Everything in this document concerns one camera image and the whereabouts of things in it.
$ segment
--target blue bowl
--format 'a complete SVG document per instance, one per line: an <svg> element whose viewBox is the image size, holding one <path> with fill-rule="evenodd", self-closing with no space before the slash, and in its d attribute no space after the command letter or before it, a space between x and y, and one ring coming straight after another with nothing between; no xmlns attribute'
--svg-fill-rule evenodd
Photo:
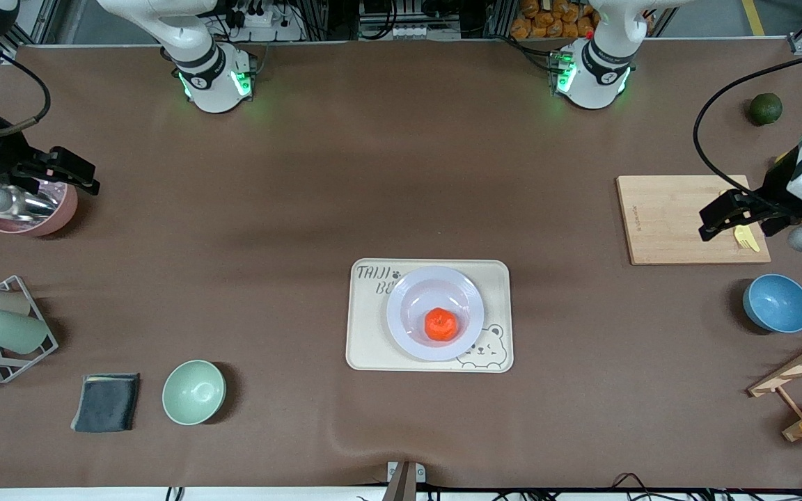
<svg viewBox="0 0 802 501"><path fill-rule="evenodd" d="M802 287L783 275L758 276L744 292L744 310L768 331L802 331Z"/></svg>

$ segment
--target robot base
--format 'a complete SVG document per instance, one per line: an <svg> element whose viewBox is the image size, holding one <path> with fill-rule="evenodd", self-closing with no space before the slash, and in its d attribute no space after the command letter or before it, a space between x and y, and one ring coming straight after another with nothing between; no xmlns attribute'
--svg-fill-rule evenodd
<svg viewBox="0 0 802 501"><path fill-rule="evenodd" d="M207 113L223 113L243 100L252 99L255 86L257 68L251 68L249 53L230 44L219 44L219 46L225 51L225 69L212 80L210 88L194 88L184 82L182 77L184 93L188 100Z"/></svg>
<svg viewBox="0 0 802 501"><path fill-rule="evenodd" d="M563 73L551 75L550 85L553 86L555 92L566 96L577 106L588 110L598 110L611 104L615 97L624 91L624 83L630 75L630 70L620 77L620 83L617 85L601 85L596 81L596 77L583 66L583 47L587 43L585 38L579 38L573 44L560 49L561 53L571 55L571 61L559 63L559 68L563 70Z"/></svg>

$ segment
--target wooden cutting board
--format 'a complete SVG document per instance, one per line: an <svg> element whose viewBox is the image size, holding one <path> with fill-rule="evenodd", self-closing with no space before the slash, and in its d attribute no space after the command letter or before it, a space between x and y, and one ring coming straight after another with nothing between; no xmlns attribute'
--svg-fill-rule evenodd
<svg viewBox="0 0 802 501"><path fill-rule="evenodd" d="M748 186L744 175L732 179ZM741 248L728 229L701 241L699 210L731 188L716 175L621 175L618 197L630 262L634 265L768 263L769 248L760 225L750 225L760 252Z"/></svg>

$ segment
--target dark gray towel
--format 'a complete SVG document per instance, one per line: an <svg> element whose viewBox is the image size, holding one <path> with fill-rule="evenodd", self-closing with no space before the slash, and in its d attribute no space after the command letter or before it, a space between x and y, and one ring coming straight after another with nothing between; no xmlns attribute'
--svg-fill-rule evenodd
<svg viewBox="0 0 802 501"><path fill-rule="evenodd" d="M87 374L70 428L87 434L131 430L138 374Z"/></svg>

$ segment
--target plate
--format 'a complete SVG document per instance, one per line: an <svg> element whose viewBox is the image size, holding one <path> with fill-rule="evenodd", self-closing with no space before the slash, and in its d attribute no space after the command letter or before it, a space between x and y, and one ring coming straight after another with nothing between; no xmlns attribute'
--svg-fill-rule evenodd
<svg viewBox="0 0 802 501"><path fill-rule="evenodd" d="M426 336L425 318L434 308L457 317L459 333L449 342ZM485 322L485 305L467 276L449 267L421 267L403 276L388 296L388 331L401 349L426 361L456 358L470 348Z"/></svg>

